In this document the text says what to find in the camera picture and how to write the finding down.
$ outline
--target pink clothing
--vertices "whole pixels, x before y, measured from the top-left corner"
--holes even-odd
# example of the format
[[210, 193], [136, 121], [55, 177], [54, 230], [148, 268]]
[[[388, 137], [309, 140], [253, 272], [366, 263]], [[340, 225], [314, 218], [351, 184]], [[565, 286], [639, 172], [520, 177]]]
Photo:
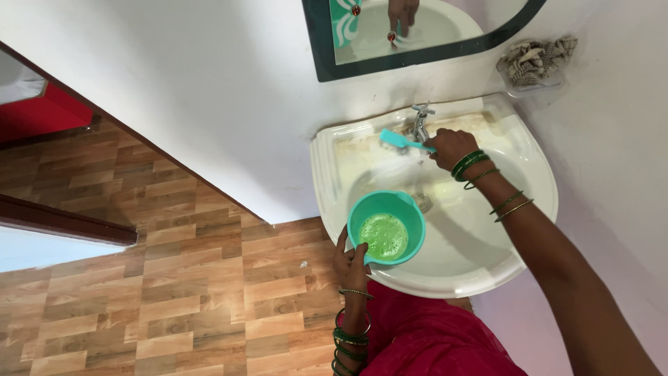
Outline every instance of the pink clothing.
[[368, 367], [361, 376], [526, 376], [474, 314], [371, 281]]

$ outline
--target faucet handle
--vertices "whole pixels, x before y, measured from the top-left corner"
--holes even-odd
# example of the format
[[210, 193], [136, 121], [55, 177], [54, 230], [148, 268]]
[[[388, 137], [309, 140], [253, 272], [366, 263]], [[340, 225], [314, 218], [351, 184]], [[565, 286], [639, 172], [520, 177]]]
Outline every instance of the faucet handle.
[[417, 111], [418, 115], [420, 115], [421, 117], [425, 117], [425, 116], [427, 116], [427, 114], [435, 115], [436, 111], [432, 110], [431, 108], [428, 108], [429, 103], [431, 103], [431, 101], [427, 101], [427, 104], [425, 104], [424, 107], [421, 107], [421, 106], [418, 106], [418, 105], [414, 104], [412, 108], [415, 111]]

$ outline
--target drain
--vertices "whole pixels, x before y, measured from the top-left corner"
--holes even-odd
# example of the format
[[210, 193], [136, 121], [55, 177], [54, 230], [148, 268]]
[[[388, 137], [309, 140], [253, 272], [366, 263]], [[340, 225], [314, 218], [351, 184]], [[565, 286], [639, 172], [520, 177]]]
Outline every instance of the drain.
[[423, 214], [432, 208], [432, 199], [424, 193], [414, 193], [411, 197], [413, 197], [415, 203], [417, 203], [417, 207]]

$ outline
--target mirror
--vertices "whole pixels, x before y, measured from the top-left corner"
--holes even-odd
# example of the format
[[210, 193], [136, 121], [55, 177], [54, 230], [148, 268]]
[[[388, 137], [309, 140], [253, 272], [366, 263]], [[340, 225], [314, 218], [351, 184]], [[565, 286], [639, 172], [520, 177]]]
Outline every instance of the mirror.
[[475, 54], [545, 0], [303, 0], [320, 82]]

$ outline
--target faucet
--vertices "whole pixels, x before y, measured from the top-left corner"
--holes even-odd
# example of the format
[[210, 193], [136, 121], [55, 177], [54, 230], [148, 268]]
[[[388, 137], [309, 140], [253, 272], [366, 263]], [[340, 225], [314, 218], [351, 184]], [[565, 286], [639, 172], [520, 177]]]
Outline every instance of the faucet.
[[[430, 102], [427, 102], [427, 104], [425, 104], [424, 107], [421, 107], [421, 106], [418, 106], [418, 105], [415, 105], [415, 104], [413, 105], [413, 109], [415, 111], [417, 111], [418, 114], [415, 117], [415, 122], [413, 124], [412, 133], [413, 133], [413, 137], [415, 137], [415, 139], [417, 141], [421, 142], [421, 143], [423, 143], [423, 142], [425, 142], [429, 139], [429, 132], [427, 132], [427, 130], [424, 127], [424, 122], [425, 122], [425, 120], [427, 120], [427, 115], [428, 114], [432, 114], [432, 115], [436, 114], [436, 111], [428, 108], [429, 103]], [[427, 150], [424, 150], [423, 152], [426, 155], [431, 154]]]

